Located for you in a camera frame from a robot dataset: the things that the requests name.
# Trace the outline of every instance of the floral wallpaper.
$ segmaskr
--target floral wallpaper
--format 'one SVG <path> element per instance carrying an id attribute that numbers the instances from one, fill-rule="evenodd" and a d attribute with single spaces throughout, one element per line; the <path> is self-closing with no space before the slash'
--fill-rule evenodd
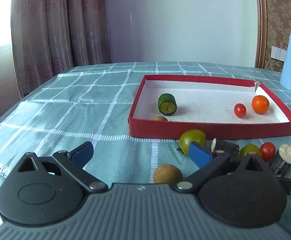
<path id="1" fill-rule="evenodd" d="M 266 0 L 267 48 L 264 69 L 282 71 L 283 62 L 270 58 L 271 47 L 287 49 L 291 33 L 291 0 Z"/>

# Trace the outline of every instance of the purple curtain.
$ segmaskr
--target purple curtain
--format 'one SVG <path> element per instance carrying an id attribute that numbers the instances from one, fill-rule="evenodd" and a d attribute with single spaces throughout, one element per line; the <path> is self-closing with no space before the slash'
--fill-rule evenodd
<path id="1" fill-rule="evenodd" d="M 111 62 L 105 0 L 12 0 L 21 97 L 65 69 Z"/>

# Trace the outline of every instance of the red tomato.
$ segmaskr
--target red tomato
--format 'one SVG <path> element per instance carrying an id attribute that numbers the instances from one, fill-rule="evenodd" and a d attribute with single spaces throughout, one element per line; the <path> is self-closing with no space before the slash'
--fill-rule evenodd
<path id="1" fill-rule="evenodd" d="M 235 115 L 238 116 L 239 118 L 244 117 L 247 113 L 247 109 L 243 104 L 236 104 L 233 111 L 235 112 Z"/>
<path id="2" fill-rule="evenodd" d="M 260 151 L 262 153 L 263 160 L 268 162 L 273 158 L 273 156 L 275 156 L 276 147 L 273 145 L 273 143 L 267 142 L 261 145 Z"/>

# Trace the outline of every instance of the teal tablecloth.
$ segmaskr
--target teal tablecloth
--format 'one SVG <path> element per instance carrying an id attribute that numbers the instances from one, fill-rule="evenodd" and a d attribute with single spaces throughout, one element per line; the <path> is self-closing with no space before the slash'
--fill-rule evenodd
<path id="1" fill-rule="evenodd" d="M 117 63 L 81 66 L 59 74 L 21 101 L 0 123 L 0 185 L 25 152 L 51 156 L 90 140 L 93 159 L 85 170 L 112 182 L 149 183 L 161 164 L 177 166 L 186 177 L 196 165 L 176 150 L 177 141 L 129 136 L 127 115 L 145 74 L 189 74 L 262 81 L 291 109 L 291 92 L 279 84 L 280 73 L 198 62 Z M 234 141 L 241 147 L 271 141 L 291 145 L 291 136 Z M 281 224 L 291 231 L 291 197 Z"/>

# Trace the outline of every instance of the table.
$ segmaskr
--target table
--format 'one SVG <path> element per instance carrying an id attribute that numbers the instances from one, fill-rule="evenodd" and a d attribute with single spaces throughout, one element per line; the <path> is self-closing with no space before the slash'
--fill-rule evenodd
<path id="1" fill-rule="evenodd" d="M 95 154 L 86 171 L 112 182 L 152 183 L 161 164 L 177 166 L 187 177 L 198 168 L 169 139 L 132 138 L 127 115 L 145 74 L 208 75 L 262 81 L 290 109 L 291 92 L 280 73 L 200 62 L 132 62 L 80 66 L 60 73 L 0 119 L 0 185 L 25 152 L 51 156 L 92 141 Z M 270 141 L 291 145 L 291 136 L 233 141 L 243 147 Z M 291 178 L 291 168 L 287 174 Z M 291 196 L 280 223 L 291 231 Z"/>

